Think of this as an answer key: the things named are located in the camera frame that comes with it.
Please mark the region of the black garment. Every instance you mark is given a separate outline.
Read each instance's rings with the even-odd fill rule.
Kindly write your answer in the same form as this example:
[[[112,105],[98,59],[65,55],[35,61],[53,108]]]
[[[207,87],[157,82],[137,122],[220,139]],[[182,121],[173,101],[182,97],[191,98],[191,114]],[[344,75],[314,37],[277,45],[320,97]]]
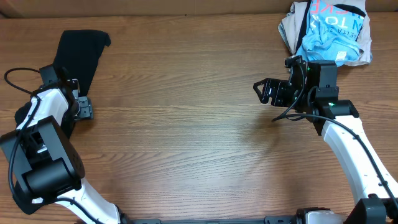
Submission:
[[[66,30],[62,33],[53,64],[38,70],[43,84],[31,91],[30,103],[16,112],[17,130],[28,130],[52,116],[69,138],[75,127],[72,90],[67,80],[77,79],[80,95],[88,97],[91,82],[109,34],[100,30]]]

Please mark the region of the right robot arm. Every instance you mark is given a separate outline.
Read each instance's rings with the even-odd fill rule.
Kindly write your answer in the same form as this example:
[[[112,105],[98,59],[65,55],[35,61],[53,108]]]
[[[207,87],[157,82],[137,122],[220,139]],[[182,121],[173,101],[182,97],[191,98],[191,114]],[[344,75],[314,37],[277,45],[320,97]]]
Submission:
[[[300,208],[284,223],[397,223],[397,181],[369,142],[358,110],[339,99],[338,67],[332,60],[285,59],[290,77],[253,84],[263,104],[284,107],[275,120],[307,119],[329,145],[348,179],[354,209],[347,217],[329,208]]]

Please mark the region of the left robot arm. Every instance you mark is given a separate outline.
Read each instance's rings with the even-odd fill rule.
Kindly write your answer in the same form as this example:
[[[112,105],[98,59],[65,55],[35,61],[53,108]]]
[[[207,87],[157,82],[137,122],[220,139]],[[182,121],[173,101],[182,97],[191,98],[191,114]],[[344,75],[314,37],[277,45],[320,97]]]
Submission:
[[[130,223],[85,179],[82,159],[69,140],[77,121],[93,119],[91,100],[80,95],[77,79],[66,78],[65,68],[48,65],[38,73],[43,84],[30,92],[25,118],[1,136],[15,203],[28,215],[56,203],[85,223]]]

